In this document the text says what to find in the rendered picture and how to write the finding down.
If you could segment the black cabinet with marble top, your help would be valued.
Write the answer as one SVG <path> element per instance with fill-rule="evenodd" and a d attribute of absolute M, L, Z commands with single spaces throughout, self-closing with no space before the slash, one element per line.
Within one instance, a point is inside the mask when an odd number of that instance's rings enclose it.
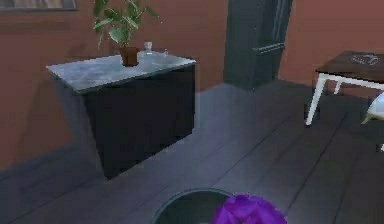
<path fill-rule="evenodd" d="M 195 68 L 153 51 L 48 65 L 75 146 L 112 179 L 192 133 Z"/>

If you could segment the dark grey room door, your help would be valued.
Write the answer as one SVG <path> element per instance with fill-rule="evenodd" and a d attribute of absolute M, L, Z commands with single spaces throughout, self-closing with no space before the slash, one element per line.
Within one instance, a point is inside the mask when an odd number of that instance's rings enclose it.
<path fill-rule="evenodd" d="M 229 0 L 224 81 L 255 90 L 278 76 L 284 49 L 258 55 L 252 48 L 284 43 L 293 0 Z"/>

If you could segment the round dark bin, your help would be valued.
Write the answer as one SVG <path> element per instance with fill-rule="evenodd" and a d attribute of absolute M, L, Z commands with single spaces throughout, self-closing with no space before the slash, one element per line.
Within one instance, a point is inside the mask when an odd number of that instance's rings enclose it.
<path fill-rule="evenodd" d="M 233 194 L 216 188 L 192 188 L 169 198 L 150 224 L 209 224 L 219 205 Z"/>

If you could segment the green plant in brown pot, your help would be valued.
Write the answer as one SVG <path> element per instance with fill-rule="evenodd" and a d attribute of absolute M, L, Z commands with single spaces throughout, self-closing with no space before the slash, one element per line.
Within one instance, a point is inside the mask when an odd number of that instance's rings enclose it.
<path fill-rule="evenodd" d="M 137 66 L 139 49 L 130 45 L 132 35 L 139 29 L 145 13 L 157 20 L 160 16 L 150 6 L 141 5 L 141 0 L 122 0 L 123 5 L 119 9 L 108 7 L 108 2 L 109 0 L 94 0 L 93 4 L 93 30 L 99 36 L 98 45 L 101 45 L 104 33 L 107 33 L 118 45 L 122 65 Z"/>

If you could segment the purple crumpled object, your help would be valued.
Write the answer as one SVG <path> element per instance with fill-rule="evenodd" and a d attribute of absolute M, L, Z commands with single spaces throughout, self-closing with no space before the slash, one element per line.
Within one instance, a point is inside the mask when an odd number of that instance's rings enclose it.
<path fill-rule="evenodd" d="M 209 224 L 288 224 L 284 215 L 258 196 L 239 194 L 219 205 Z"/>

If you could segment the brown table with white legs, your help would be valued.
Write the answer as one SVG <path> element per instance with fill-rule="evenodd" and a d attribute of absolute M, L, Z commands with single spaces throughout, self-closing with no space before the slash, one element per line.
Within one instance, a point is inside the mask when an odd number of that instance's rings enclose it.
<path fill-rule="evenodd" d="M 354 55 L 372 54 L 379 57 L 375 65 L 362 65 L 351 60 Z M 343 83 L 384 91 L 384 54 L 358 51 L 343 51 L 336 57 L 316 69 L 318 73 L 316 87 L 305 120 L 305 125 L 312 124 L 325 83 L 336 82 L 334 93 L 337 94 Z"/>

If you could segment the pale dish on table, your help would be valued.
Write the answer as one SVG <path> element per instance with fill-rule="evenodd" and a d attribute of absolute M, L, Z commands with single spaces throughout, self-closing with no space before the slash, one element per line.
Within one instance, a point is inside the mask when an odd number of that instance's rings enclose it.
<path fill-rule="evenodd" d="M 351 60 L 362 65 L 372 66 L 378 63 L 379 57 L 372 54 L 354 55 Z"/>

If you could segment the white chair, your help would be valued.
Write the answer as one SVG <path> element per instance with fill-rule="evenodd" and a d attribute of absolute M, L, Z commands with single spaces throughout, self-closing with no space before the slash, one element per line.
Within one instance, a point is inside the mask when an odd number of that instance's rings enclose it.
<path fill-rule="evenodd" d="M 371 119 L 384 121 L 384 92 L 378 95 L 369 106 L 362 124 L 366 124 Z"/>

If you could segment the framed picture on wall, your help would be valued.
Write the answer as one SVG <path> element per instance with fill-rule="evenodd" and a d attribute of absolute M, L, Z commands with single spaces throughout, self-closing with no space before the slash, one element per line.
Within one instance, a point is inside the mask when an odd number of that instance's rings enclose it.
<path fill-rule="evenodd" d="M 0 12 L 71 11 L 77 0 L 0 0 Z"/>

